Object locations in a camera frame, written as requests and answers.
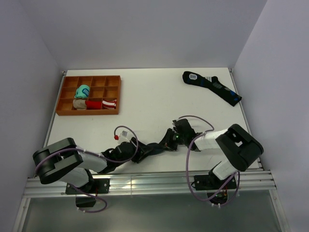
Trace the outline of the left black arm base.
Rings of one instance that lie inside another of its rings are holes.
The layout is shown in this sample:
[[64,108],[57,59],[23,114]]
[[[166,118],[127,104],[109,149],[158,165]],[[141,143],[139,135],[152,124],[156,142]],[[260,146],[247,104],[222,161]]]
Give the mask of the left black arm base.
[[[75,205],[79,210],[97,212],[107,207],[107,202],[99,195],[109,193],[109,188],[109,178],[97,178],[94,179],[90,186],[85,186],[83,188],[77,188],[71,184],[67,184],[65,194],[75,195]],[[103,208],[91,211],[90,209],[98,203],[103,203]]]

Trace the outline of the navy cartoon sock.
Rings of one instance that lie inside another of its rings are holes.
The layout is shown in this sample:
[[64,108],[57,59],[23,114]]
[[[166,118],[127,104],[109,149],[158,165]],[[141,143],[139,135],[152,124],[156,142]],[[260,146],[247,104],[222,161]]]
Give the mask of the navy cartoon sock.
[[161,154],[165,151],[165,147],[162,144],[159,143],[149,143],[146,145],[146,156],[154,156]]

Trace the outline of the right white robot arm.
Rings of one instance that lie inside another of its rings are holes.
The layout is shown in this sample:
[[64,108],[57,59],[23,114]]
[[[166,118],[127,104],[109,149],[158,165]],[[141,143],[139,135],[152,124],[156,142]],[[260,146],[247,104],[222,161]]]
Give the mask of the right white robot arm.
[[244,172],[264,152],[263,146],[243,127],[233,124],[224,130],[195,132],[186,118],[173,121],[159,142],[166,150],[175,151],[179,145],[185,145],[192,151],[220,149],[225,158],[210,172],[209,183],[220,188],[226,179],[235,172]]

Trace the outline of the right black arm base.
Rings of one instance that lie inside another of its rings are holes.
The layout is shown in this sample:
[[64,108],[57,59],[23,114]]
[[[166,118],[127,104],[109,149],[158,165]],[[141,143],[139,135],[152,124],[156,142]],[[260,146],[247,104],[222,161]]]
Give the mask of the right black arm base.
[[230,177],[224,187],[210,199],[210,203],[217,206],[222,206],[233,200],[239,191],[240,173],[228,176],[224,180],[220,180],[212,171],[207,175],[195,175],[191,187],[197,191],[203,190],[218,190]]

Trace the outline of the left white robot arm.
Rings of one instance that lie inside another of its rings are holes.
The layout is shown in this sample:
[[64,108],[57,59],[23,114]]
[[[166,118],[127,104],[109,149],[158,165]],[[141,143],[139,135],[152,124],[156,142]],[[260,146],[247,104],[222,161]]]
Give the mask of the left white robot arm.
[[35,174],[42,184],[66,179],[81,192],[89,193],[94,187],[91,170],[107,174],[123,163],[139,161],[145,147],[145,144],[133,137],[115,148],[94,153],[77,146],[73,138],[66,138],[33,154]]

